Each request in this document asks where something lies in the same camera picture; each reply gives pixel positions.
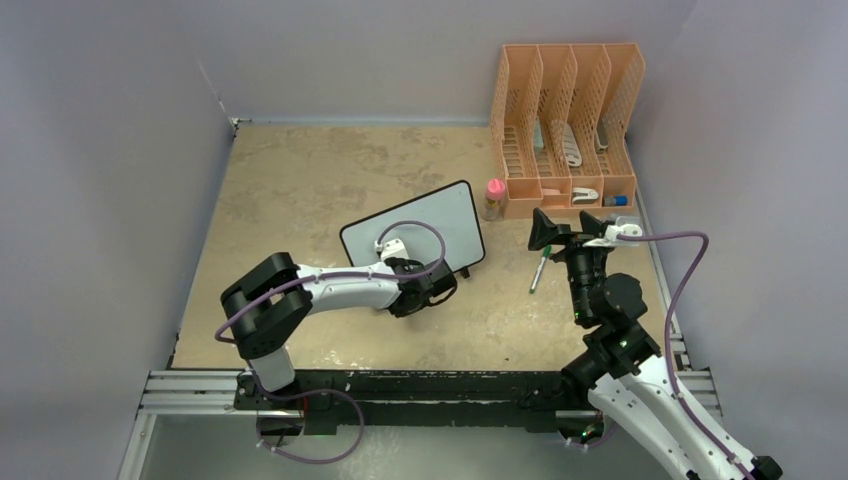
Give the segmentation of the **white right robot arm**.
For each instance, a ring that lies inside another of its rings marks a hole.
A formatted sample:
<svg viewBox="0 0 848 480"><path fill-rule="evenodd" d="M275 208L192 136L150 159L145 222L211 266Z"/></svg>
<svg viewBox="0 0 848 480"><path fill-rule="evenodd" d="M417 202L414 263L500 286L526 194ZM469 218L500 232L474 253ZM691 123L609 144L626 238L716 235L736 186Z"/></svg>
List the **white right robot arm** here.
<svg viewBox="0 0 848 480"><path fill-rule="evenodd" d="M607 272L615 248L653 236L633 217L602 220L582 211L579 219L575 231L535 208L528 240L531 251L558 247L550 259L565 265L574 320L588 332L585 352L562 370L564 399L595 407L674 479L781 478L776 460L743 446L679 380L669 337L676 305L667 308L658 345L639 322L648 311L640 281Z"/></svg>

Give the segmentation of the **white whiteboard black frame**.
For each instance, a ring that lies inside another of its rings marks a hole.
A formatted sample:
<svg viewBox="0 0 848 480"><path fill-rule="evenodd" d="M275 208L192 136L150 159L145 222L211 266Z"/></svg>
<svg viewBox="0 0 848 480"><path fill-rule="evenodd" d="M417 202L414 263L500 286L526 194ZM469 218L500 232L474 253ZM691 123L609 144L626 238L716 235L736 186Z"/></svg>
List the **white whiteboard black frame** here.
<svg viewBox="0 0 848 480"><path fill-rule="evenodd" d="M375 242L400 238L409 259L428 264L439 258L453 272L470 277L469 268L486 255L470 184L459 180L343 226L339 238L352 266L380 260Z"/></svg>

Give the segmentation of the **white green whiteboard marker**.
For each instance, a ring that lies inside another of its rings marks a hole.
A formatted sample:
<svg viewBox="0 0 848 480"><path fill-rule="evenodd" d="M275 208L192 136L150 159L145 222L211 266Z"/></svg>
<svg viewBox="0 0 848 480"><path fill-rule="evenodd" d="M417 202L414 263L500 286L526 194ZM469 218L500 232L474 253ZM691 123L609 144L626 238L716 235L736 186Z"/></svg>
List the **white green whiteboard marker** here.
<svg viewBox="0 0 848 480"><path fill-rule="evenodd" d="M547 261L550 257L551 250L552 250L551 245L545 246L542 250L542 253L540 255L540 261L537 265L537 268L536 268L535 273L534 273L534 277L533 277L531 284L530 284L530 287L528 289L528 292L530 294L534 294L536 292L537 288L538 288L538 285L539 285L539 282L541 280L543 271L545 269L545 265L546 265L546 263L547 263Z"/></svg>

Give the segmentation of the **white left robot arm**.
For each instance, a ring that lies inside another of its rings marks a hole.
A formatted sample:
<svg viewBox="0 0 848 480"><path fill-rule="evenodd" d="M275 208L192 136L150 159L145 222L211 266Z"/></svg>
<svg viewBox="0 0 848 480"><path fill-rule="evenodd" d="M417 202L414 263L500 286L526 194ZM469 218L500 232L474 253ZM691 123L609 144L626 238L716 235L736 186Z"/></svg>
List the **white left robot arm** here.
<svg viewBox="0 0 848 480"><path fill-rule="evenodd" d="M221 294L227 321L216 339L236 346L258 376L260 397L284 409L298 395L285 344L307 316L371 308L403 318L443 303L457 288L444 260L423 264L391 257L361 267L319 268L296 264L289 253L278 252Z"/></svg>

